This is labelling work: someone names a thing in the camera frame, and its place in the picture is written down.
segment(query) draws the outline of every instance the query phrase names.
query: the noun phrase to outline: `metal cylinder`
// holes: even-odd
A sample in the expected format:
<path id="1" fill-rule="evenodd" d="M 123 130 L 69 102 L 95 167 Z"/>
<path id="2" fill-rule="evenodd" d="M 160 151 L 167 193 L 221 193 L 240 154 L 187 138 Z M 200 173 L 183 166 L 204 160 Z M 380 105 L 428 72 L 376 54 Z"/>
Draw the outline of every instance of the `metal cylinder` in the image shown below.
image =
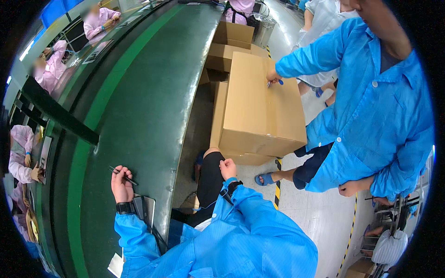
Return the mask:
<path id="1" fill-rule="evenodd" d="M 271 17 L 260 14 L 254 14 L 254 17 L 259 21 L 259 26 L 254 36 L 253 44 L 259 47 L 266 47 L 277 22 Z"/>

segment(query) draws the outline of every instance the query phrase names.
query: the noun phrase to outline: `blue sandal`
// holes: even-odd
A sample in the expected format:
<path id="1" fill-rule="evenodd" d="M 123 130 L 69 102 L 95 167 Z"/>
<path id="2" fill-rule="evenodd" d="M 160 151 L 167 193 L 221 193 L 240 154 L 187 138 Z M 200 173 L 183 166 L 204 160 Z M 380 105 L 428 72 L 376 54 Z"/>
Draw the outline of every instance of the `blue sandal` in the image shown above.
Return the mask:
<path id="1" fill-rule="evenodd" d="M 276 181 L 272 180 L 272 176 L 271 176 L 272 173 L 273 172 L 268 172 L 268 173 L 265 173 L 265 174 L 256 175 L 255 176 L 256 184 L 258 184 L 259 186 L 266 186 L 266 185 L 269 185 L 269 184 L 276 183 Z M 263 178 L 263 182 L 260 181 L 259 176 L 261 176 Z"/>

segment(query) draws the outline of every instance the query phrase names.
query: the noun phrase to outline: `pink lab coat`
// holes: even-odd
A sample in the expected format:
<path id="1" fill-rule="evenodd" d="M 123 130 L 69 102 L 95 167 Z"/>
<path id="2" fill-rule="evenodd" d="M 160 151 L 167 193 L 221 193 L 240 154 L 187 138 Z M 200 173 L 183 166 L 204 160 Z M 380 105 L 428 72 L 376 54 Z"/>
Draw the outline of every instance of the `pink lab coat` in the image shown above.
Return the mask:
<path id="1" fill-rule="evenodd" d="M 60 40 L 53 45 L 54 53 L 46 61 L 44 70 L 36 69 L 34 79 L 40 84 L 42 88 L 48 91 L 49 94 L 54 90 L 59 78 L 66 70 L 66 65 L 62 63 L 63 55 L 68 43 L 65 40 Z"/>
<path id="2" fill-rule="evenodd" d="M 255 5 L 255 0 L 229 0 L 230 5 L 237 12 L 243 12 L 246 17 L 252 15 L 253 6 Z M 226 17 L 222 18 L 223 21 L 232 22 L 233 11 L 228 9 L 226 11 Z M 235 23 L 247 25 L 246 18 L 240 14 L 235 15 Z"/>
<path id="3" fill-rule="evenodd" d="M 34 134 L 27 125 L 15 125 L 11 129 L 11 136 L 22 146 L 26 152 L 31 152 Z M 31 168 L 25 166 L 24 157 L 10 151 L 9 152 L 9 172 L 21 183 L 31 183 Z"/>
<path id="4" fill-rule="evenodd" d="M 84 22 L 85 37 L 91 40 L 102 31 L 102 25 L 113 16 L 120 16 L 120 12 L 115 12 L 107 8 L 99 9 L 99 16 L 88 15 Z"/>

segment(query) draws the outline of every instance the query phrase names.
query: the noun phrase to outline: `hand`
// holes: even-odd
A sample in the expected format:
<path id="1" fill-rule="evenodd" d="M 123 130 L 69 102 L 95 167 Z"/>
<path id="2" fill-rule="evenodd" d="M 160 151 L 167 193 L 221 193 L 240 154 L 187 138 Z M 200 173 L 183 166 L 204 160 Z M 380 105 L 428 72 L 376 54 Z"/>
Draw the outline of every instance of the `hand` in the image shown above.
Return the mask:
<path id="1" fill-rule="evenodd" d="M 35 181 L 42 182 L 42 169 L 39 168 L 39 165 L 37 165 L 37 163 L 34 169 L 32 169 L 31 171 L 31 178 Z"/>
<path id="2" fill-rule="evenodd" d="M 107 21 L 105 21 L 103 26 L 104 26 L 104 28 L 108 28 L 111 25 L 113 25 L 113 20 L 112 19 L 108 19 Z"/>
<path id="3" fill-rule="evenodd" d="M 224 180 L 236 177 L 236 165 L 231 158 L 219 162 L 219 169 Z"/>
<path id="4" fill-rule="evenodd" d="M 282 77 L 278 75 L 275 70 L 271 70 L 267 73 L 266 79 L 271 83 L 276 83 L 278 80 L 282 79 Z"/>
<path id="5" fill-rule="evenodd" d="M 26 167 L 31 167 L 31 155 L 30 154 L 27 154 L 25 156 L 25 166 Z"/>
<path id="6" fill-rule="evenodd" d="M 369 189 L 373 181 L 374 176 L 365 177 L 357 181 L 347 181 L 338 187 L 338 193 L 345 197 L 351 197 L 356 192 Z"/>
<path id="7" fill-rule="evenodd" d="M 133 185 L 124 179 L 124 174 L 130 179 L 133 178 L 133 175 L 127 167 L 123 167 L 122 165 L 119 165 L 115 169 L 119 174 L 111 174 L 111 190 L 113 191 L 116 204 L 130 202 L 134 197 Z"/>
<path id="8" fill-rule="evenodd" d="M 53 51 L 51 50 L 51 47 L 47 47 L 47 48 L 45 48 L 45 50 L 43 51 L 43 54 L 45 54 L 45 56 L 48 56 L 49 54 L 51 54 L 51 52 L 53 52 Z"/>

